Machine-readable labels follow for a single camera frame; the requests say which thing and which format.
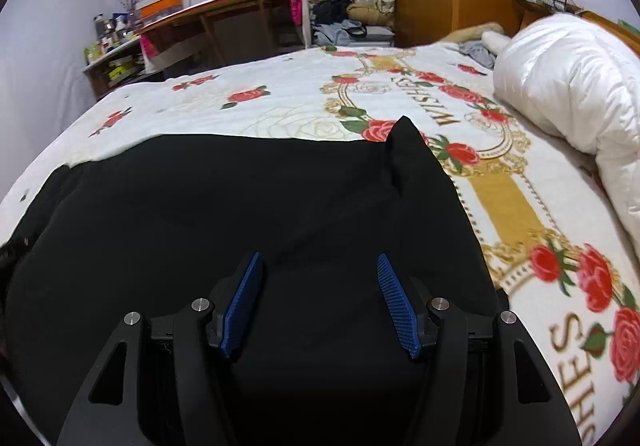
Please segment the black fabric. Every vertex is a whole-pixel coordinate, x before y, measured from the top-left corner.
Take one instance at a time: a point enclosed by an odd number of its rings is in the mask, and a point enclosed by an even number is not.
[[[0,358],[0,373],[4,371],[4,359]],[[0,386],[0,444],[2,446],[42,446],[16,412],[14,404]]]
[[[498,297],[498,305],[500,305],[501,311],[508,311],[511,309],[511,306],[509,305],[509,297],[507,296],[507,293],[504,291],[504,289],[499,288],[495,292],[495,295]]]
[[[399,345],[377,285],[389,246],[433,295],[498,310],[453,184],[406,118],[386,143],[157,137],[57,170],[15,234],[33,233],[6,336],[52,440],[126,313],[176,312],[250,249],[266,281],[227,388],[241,444],[401,442],[424,364]]]
[[[347,19],[347,8],[351,0],[322,0],[316,3],[312,9],[315,23],[341,23]]]
[[[364,25],[361,25],[360,27],[349,27],[344,30],[355,40],[363,40],[367,37],[367,27]]]

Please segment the metal screw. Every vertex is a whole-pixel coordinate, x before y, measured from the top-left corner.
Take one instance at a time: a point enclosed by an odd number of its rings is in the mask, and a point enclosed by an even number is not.
[[[507,325],[511,325],[512,323],[518,321],[518,317],[511,311],[502,311],[500,313],[500,319]]]
[[[436,311],[446,311],[449,308],[449,301],[444,298],[434,298],[431,300],[431,306]]]
[[[135,325],[140,321],[140,313],[139,312],[130,312],[124,317],[124,322],[127,325]]]
[[[206,311],[209,308],[209,300],[206,298],[198,298],[191,303],[191,308],[198,312]]]

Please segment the bedspread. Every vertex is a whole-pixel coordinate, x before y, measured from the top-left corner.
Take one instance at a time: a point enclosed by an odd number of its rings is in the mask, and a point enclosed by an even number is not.
[[[552,369],[583,443],[594,443],[638,380],[636,257],[591,159],[500,105],[491,71],[454,44],[315,48],[116,90],[18,179],[0,205],[0,240],[65,163],[160,134],[381,142],[402,115],[455,184],[495,286]]]

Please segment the desk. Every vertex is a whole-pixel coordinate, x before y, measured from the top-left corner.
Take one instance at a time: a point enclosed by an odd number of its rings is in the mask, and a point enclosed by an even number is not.
[[[302,0],[302,4],[302,42],[308,48],[311,45],[311,28],[306,0]],[[198,34],[205,34],[217,66],[226,66],[227,57],[216,34],[215,23],[230,16],[258,12],[262,35],[270,52],[268,55],[276,56],[280,50],[274,35],[272,11],[280,6],[288,8],[289,0],[208,0],[153,22],[144,27],[140,34],[146,36],[158,53]]]

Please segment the blue gripper pad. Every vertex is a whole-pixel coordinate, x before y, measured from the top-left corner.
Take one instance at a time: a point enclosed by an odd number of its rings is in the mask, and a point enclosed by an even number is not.
[[[222,350],[226,358],[229,358],[231,352],[240,346],[246,325],[249,323],[251,309],[254,307],[258,290],[262,284],[262,264],[260,263],[259,267],[259,261],[262,262],[260,254],[255,253],[225,313],[220,350]]]
[[[422,351],[417,317],[386,254],[381,254],[378,258],[378,285],[402,348],[409,352],[412,359],[417,358]]]
[[[211,291],[214,308],[206,327],[207,341],[226,359],[240,347],[261,286],[262,255],[251,252],[233,275],[221,279]]]

